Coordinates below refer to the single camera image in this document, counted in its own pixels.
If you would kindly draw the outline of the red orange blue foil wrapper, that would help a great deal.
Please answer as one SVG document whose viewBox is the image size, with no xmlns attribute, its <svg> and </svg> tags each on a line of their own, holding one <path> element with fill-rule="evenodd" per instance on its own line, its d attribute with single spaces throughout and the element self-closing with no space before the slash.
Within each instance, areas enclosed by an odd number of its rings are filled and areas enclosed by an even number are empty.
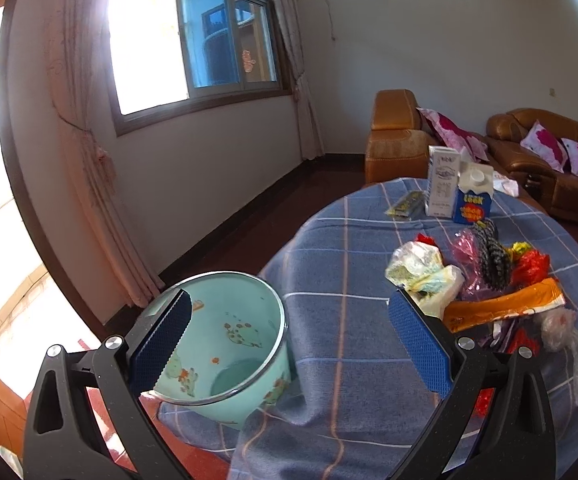
<svg viewBox="0 0 578 480">
<path fill-rule="evenodd" d="M 511 257 L 512 287 L 523 288 L 548 278 L 550 257 L 529 242 L 513 243 L 507 252 Z"/>
</svg>

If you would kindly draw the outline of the black foam net sleeve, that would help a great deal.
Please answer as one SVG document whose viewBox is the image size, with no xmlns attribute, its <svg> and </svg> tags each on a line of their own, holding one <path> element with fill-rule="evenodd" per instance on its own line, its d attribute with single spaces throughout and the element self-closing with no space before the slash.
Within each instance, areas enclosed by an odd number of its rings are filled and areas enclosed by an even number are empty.
<svg viewBox="0 0 578 480">
<path fill-rule="evenodd" d="M 485 285 L 493 290 L 505 289 L 511 281 L 512 261 L 507 249 L 498 240 L 498 229 L 492 219 L 485 218 L 470 226 L 475 239 L 478 269 Z"/>
</svg>

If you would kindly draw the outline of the pink cellophane wrapper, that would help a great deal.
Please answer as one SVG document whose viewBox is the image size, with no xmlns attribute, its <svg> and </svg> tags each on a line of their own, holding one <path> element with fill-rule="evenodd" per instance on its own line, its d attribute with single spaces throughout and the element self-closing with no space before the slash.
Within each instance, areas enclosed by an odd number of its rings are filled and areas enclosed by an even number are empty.
<svg viewBox="0 0 578 480">
<path fill-rule="evenodd" d="M 452 255 L 456 266 L 460 267 L 464 275 L 460 300 L 481 301 L 498 296 L 498 291 L 490 287 L 485 279 L 482 269 L 483 250 L 471 226 L 466 226 L 454 235 Z"/>
</svg>

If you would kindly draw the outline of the teal cartoon trash bin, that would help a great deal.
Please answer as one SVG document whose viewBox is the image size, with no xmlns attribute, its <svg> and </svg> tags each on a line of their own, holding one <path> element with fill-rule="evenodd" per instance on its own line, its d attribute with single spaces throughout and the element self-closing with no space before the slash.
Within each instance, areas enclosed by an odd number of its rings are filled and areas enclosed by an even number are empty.
<svg viewBox="0 0 578 480">
<path fill-rule="evenodd" d="M 256 276 L 215 271 L 174 285 L 191 301 L 190 321 L 150 393 L 240 430 L 291 382 L 283 300 Z"/>
</svg>

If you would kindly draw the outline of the clear plastic bag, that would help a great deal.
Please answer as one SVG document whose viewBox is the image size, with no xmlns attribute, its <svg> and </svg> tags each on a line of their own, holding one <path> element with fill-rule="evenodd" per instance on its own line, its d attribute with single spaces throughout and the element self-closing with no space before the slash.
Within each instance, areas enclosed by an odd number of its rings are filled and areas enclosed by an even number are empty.
<svg viewBox="0 0 578 480">
<path fill-rule="evenodd" d="M 575 327 L 576 313 L 565 307 L 551 309 L 539 316 L 540 336 L 545 349 L 558 352 L 568 349 L 572 353 L 572 396 L 578 406 L 578 329 Z"/>
</svg>

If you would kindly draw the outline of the orange snack bag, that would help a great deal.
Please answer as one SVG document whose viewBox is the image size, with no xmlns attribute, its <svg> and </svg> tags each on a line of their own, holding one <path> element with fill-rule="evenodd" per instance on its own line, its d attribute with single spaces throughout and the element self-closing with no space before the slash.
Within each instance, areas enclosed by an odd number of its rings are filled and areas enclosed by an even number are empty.
<svg viewBox="0 0 578 480">
<path fill-rule="evenodd" d="M 481 301 L 453 301 L 444 311 L 443 323 L 452 333 L 459 333 L 473 326 L 539 314 L 565 304 L 558 282 L 545 278 L 509 295 Z"/>
</svg>

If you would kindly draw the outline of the blue plaid tablecloth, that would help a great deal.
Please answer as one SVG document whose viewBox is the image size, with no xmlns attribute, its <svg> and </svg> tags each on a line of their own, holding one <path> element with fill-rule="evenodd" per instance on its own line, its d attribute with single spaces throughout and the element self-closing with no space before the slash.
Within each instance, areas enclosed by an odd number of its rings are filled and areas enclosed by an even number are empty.
<svg viewBox="0 0 578 480">
<path fill-rule="evenodd" d="M 282 396 L 238 431 L 172 404 L 160 406 L 160 422 L 182 442 L 226 460 L 233 479 L 385 478 L 438 404 L 387 312 L 392 252 L 418 234 L 449 252 L 457 232 L 446 220 L 388 217 L 390 205 L 425 185 L 396 179 L 337 200 L 307 220 L 262 270 L 288 313 L 295 381 Z M 550 257 L 578 328 L 575 240 L 547 214 L 505 194 L 495 195 L 492 217 L 504 244 L 528 242 Z M 557 469 L 565 472 L 578 457 L 572 352 L 547 353 L 542 373 Z"/>
</svg>

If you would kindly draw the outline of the crumpled white tissue wrapper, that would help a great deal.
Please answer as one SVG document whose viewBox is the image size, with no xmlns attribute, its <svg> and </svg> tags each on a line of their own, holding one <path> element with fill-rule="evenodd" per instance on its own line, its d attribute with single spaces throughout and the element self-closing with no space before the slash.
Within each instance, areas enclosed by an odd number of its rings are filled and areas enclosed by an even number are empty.
<svg viewBox="0 0 578 480">
<path fill-rule="evenodd" d="M 395 249 L 385 278 L 404 289 L 425 315 L 440 320 L 464 286 L 458 266 L 446 266 L 440 249 L 423 242 L 408 242 Z"/>
</svg>

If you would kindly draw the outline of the brown leather long sofa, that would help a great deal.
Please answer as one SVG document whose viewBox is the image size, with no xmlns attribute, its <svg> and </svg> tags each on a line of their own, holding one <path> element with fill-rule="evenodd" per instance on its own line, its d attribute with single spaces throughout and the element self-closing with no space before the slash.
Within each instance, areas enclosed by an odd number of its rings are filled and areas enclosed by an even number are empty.
<svg viewBox="0 0 578 480">
<path fill-rule="evenodd" d="M 578 223 L 578 122 L 516 108 L 486 123 L 490 154 L 548 214 Z"/>
</svg>

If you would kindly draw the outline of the blue white juice carton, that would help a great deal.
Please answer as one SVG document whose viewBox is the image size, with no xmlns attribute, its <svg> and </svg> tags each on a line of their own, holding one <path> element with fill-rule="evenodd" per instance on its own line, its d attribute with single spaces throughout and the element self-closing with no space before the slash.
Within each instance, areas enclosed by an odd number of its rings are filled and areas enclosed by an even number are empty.
<svg viewBox="0 0 578 480">
<path fill-rule="evenodd" d="M 461 224 L 483 221 L 490 215 L 493 195 L 493 168 L 475 162 L 462 162 L 453 221 Z"/>
</svg>

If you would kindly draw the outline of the black yellow snack packet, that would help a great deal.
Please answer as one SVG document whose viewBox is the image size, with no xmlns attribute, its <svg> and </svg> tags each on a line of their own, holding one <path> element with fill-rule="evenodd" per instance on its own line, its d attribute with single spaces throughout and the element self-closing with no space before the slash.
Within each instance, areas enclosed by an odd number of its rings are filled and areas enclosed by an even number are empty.
<svg viewBox="0 0 578 480">
<path fill-rule="evenodd" d="M 423 208 L 425 208 L 425 193 L 411 191 L 390 206 L 385 214 L 396 220 L 407 221 L 417 218 L 423 212 Z"/>
</svg>

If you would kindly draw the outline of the tall white milk carton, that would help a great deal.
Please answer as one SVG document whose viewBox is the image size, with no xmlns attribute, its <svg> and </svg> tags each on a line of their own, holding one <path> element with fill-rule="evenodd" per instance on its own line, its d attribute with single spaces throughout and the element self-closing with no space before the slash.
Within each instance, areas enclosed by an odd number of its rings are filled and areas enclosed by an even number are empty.
<svg viewBox="0 0 578 480">
<path fill-rule="evenodd" d="M 460 154 L 453 148 L 430 146 L 426 190 L 426 214 L 453 216 L 460 170 Z"/>
</svg>

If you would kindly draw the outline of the pink floral pillow on chaise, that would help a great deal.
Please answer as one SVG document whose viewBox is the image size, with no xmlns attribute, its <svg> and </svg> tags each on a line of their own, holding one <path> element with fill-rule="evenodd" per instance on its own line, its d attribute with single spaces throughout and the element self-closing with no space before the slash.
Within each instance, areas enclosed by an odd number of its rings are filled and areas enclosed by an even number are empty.
<svg viewBox="0 0 578 480">
<path fill-rule="evenodd" d="M 482 136 L 458 127 L 452 119 L 430 108 L 417 108 L 445 146 L 457 152 L 466 151 L 472 162 L 488 162 L 487 145 Z"/>
</svg>

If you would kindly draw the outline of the orange leather chaise sofa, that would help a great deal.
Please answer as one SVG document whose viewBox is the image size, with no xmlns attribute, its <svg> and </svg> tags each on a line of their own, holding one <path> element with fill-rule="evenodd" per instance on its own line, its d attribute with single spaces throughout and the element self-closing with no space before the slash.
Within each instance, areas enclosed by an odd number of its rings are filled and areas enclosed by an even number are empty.
<svg viewBox="0 0 578 480">
<path fill-rule="evenodd" d="M 424 179 L 432 145 L 445 143 L 420 115 L 415 94 L 408 89 L 380 90 L 365 151 L 365 183 Z"/>
</svg>

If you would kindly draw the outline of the left pink curtain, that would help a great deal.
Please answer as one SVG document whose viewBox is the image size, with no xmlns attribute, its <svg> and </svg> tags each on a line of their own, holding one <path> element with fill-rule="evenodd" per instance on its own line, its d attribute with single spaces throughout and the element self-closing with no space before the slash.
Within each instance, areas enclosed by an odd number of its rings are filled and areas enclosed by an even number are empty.
<svg viewBox="0 0 578 480">
<path fill-rule="evenodd" d="M 159 295 L 160 278 L 148 269 L 123 223 L 114 197 L 116 170 L 91 129 L 95 42 L 107 0 L 48 0 L 45 58 L 50 99 L 81 210 L 126 304 L 146 307 Z"/>
</svg>

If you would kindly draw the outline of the pink curtain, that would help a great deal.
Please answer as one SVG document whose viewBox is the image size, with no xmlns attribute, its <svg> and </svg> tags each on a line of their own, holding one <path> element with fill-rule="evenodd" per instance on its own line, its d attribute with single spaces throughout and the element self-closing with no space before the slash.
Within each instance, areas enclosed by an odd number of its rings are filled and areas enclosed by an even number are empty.
<svg viewBox="0 0 578 480">
<path fill-rule="evenodd" d="M 123 223 L 114 197 L 116 170 L 91 129 L 95 42 L 107 0 L 48 0 L 45 58 L 50 99 L 81 210 L 126 304 L 146 307 L 159 295 L 160 278 L 148 269 Z"/>
<path fill-rule="evenodd" d="M 297 0 L 273 1 L 283 46 L 291 69 L 301 157 L 314 159 L 324 154 L 324 148 L 305 71 L 298 3 Z"/>
</svg>

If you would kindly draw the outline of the right pink curtain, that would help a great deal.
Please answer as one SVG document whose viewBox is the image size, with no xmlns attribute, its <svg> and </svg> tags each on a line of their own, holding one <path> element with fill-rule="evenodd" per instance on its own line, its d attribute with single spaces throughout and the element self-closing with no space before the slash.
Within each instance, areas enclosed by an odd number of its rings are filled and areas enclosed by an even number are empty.
<svg viewBox="0 0 578 480">
<path fill-rule="evenodd" d="M 291 69 L 301 157 L 314 159 L 324 154 L 324 148 L 305 71 L 298 3 L 297 0 L 273 1 L 283 46 Z"/>
</svg>

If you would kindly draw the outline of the window with brown frame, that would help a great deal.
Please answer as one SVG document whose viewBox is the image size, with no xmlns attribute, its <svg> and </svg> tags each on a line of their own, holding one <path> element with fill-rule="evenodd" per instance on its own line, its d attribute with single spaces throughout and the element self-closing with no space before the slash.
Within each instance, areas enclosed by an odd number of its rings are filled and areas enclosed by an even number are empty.
<svg viewBox="0 0 578 480">
<path fill-rule="evenodd" d="M 107 0 L 105 42 L 120 136 L 290 90 L 272 0 Z"/>
</svg>

